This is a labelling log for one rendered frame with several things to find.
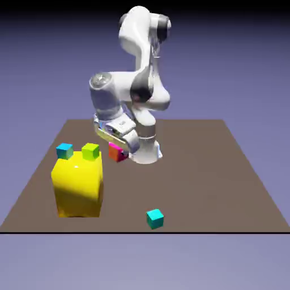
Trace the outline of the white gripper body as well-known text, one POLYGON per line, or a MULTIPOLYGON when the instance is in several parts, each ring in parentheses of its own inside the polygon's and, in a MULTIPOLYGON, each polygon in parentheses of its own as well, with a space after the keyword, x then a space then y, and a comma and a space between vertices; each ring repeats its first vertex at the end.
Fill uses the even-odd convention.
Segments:
POLYGON ((130 153, 135 153, 140 148, 139 137, 135 130, 131 130, 123 136, 118 136, 116 133, 111 133, 102 129, 99 124, 96 123, 95 132, 103 140, 111 142, 130 153))

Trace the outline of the small pink cube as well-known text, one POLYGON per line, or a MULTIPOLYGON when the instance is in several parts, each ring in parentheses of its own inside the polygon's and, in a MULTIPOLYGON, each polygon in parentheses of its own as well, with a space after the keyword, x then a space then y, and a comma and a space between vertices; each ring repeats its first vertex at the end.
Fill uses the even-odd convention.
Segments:
POLYGON ((125 151, 123 148, 117 146, 116 144, 109 142, 109 157, 113 159, 115 162, 121 162, 127 159, 129 153, 125 151))

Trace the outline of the small green cube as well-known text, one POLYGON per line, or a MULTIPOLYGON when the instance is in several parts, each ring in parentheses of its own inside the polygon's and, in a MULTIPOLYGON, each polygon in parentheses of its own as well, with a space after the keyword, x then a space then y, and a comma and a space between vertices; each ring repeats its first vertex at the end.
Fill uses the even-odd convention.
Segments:
POLYGON ((86 143, 82 147, 83 159, 88 161, 94 161, 99 157, 99 145, 95 143, 86 143))

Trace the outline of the small blue cube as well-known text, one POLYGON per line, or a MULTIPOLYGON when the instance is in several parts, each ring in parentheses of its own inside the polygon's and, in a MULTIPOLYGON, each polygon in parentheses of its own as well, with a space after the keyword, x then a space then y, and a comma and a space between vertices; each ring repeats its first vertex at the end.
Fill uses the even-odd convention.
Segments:
POLYGON ((56 147, 56 152, 59 159, 68 160, 74 153, 73 145, 68 143, 61 143, 56 147))

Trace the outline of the small teal cube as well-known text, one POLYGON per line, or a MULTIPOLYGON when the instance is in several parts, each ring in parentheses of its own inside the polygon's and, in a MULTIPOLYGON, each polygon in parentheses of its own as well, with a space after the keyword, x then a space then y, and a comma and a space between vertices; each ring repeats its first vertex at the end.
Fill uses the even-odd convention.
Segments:
POLYGON ((157 229, 164 224, 164 215, 156 208, 146 212, 147 224, 151 229, 157 229))

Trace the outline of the large yellow box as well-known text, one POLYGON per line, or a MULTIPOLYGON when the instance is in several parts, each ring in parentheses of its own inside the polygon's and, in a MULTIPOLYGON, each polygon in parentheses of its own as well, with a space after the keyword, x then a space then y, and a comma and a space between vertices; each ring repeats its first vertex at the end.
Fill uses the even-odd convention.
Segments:
POLYGON ((83 158, 75 151, 69 159, 58 159, 51 172, 58 216, 97 218, 103 202, 103 162, 83 158))

